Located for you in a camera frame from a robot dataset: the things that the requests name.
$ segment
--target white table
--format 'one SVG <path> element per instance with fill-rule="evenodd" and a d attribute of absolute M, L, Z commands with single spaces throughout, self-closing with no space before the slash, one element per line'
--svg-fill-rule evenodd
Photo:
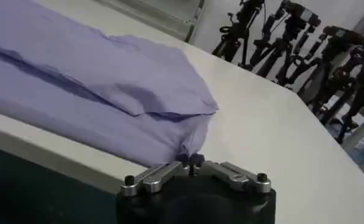
<path fill-rule="evenodd" d="M 37 1 L 109 35 L 182 49 L 221 108 L 201 152 L 267 172 L 278 193 L 276 223 L 364 223 L 364 174 L 295 94 L 91 0 Z M 145 169 L 1 115 L 0 149 L 109 192 Z"/>

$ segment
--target purple cloth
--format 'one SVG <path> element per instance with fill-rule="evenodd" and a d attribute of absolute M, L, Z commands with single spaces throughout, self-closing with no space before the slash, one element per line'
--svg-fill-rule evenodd
<path fill-rule="evenodd" d="M 0 52 L 90 90 L 136 116 L 193 116 L 218 109 L 176 48 L 107 37 L 30 0 L 0 0 Z"/>
<path fill-rule="evenodd" d="M 37 69 L 0 57 L 0 113 L 144 166 L 197 152 L 210 115 L 170 121 L 133 117 L 39 79 Z"/>
<path fill-rule="evenodd" d="M 199 151 L 216 110 L 180 50 L 0 0 L 1 114 L 152 166 Z"/>

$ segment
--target camera tripod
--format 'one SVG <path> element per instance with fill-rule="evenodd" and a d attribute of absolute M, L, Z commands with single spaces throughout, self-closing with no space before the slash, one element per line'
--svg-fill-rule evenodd
<path fill-rule="evenodd" d="M 322 57 L 313 59 L 308 65 L 299 66 L 292 75 L 295 76 L 293 79 L 296 79 L 302 73 L 317 65 L 298 91 L 298 95 L 307 105 L 312 103 L 322 86 L 327 83 L 333 69 L 333 61 L 338 56 L 347 53 L 351 47 L 356 45 L 364 46 L 364 36 L 340 27 L 326 27 L 322 40 L 324 41 L 327 36 L 331 36 L 331 38 L 322 51 Z"/>
<path fill-rule="evenodd" d="M 351 72 L 364 62 L 364 48 L 358 46 L 350 53 L 350 59 L 341 67 L 337 68 L 333 76 L 329 78 L 327 83 L 321 87 L 316 97 L 312 101 L 312 113 L 318 115 L 324 104 L 339 91 L 347 91 L 356 81 L 355 77 L 351 77 Z"/>
<path fill-rule="evenodd" d="M 229 19 L 232 26 L 224 26 L 220 28 L 220 32 L 223 33 L 221 42 L 213 50 L 212 55 L 220 58 L 224 58 L 228 62 L 232 62 L 236 55 L 236 52 L 241 46 L 239 39 L 243 39 L 243 58 L 242 64 L 244 65 L 247 60 L 247 47 L 248 39 L 250 37 L 250 27 L 254 22 L 256 16 L 259 14 L 264 0 L 248 0 L 241 1 L 242 9 L 236 14 L 236 18 L 239 22 L 233 21 L 233 14 L 229 13 Z"/>
<path fill-rule="evenodd" d="M 282 38 L 277 38 L 273 44 L 268 43 L 271 36 L 270 29 L 274 24 L 274 21 L 282 18 L 285 12 L 287 12 L 290 17 L 285 21 L 285 31 Z M 251 57 L 250 64 L 244 66 L 244 68 L 252 70 L 259 62 L 270 54 L 269 58 L 257 72 L 259 76 L 266 77 L 277 60 L 282 57 L 284 52 L 286 53 L 285 63 L 287 65 L 291 64 L 291 53 L 293 50 L 291 41 L 297 39 L 298 34 L 300 31 L 305 29 L 306 24 L 310 24 L 311 28 L 309 31 L 311 31 L 314 30 L 314 27 L 320 25 L 320 23 L 321 21 L 318 19 L 318 16 L 307 8 L 290 1 L 283 1 L 278 11 L 274 15 L 271 15 L 265 24 L 263 39 L 256 40 L 254 42 L 256 50 Z M 303 40 L 300 40 L 298 44 L 298 51 L 306 40 L 307 35 L 304 35 Z"/>
<path fill-rule="evenodd" d="M 349 101 L 354 94 L 354 100 L 352 101 L 349 111 L 343 116 L 343 125 L 337 137 L 337 142 L 340 144 L 343 143 L 345 133 L 348 127 L 352 124 L 352 118 L 364 107 L 364 64 L 362 65 L 362 70 L 356 77 L 355 82 L 347 91 L 345 91 L 334 106 L 325 112 L 321 119 L 321 123 L 328 123 L 329 119 L 335 116 L 337 108 L 342 107 L 342 105 Z"/>
<path fill-rule="evenodd" d="M 346 83 L 348 86 L 345 89 L 343 95 L 335 102 L 335 104 L 329 110 L 327 110 L 323 114 L 323 117 L 320 120 L 320 122 L 323 125 L 327 125 L 331 121 L 331 119 L 335 117 L 335 115 L 343 107 L 343 105 L 346 102 L 348 102 L 349 100 L 351 100 L 351 97 L 355 93 L 357 93 L 358 95 L 364 97 L 364 52 L 363 52 L 363 55 L 362 55 L 362 60 L 363 60 L 363 65 L 362 65 L 362 70 L 360 71 L 360 73 L 357 75 L 356 78 L 352 78 L 350 80 L 351 81 L 350 83 Z M 359 97 L 354 98 L 353 103 L 352 103 L 352 107 L 354 107 L 356 109 L 355 111 L 360 110 L 360 108 L 359 108 L 359 110 L 357 108 L 357 107 L 359 107 L 359 104 L 361 104 L 362 107 L 364 106 L 364 101 L 363 100 L 364 99 L 361 99 Z"/>

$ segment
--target black mount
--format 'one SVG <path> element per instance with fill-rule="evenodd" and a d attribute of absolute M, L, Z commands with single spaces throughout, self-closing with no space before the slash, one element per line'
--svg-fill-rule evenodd
<path fill-rule="evenodd" d="M 266 174 L 198 154 L 177 160 L 125 178 L 118 223 L 275 223 L 276 192 Z"/>

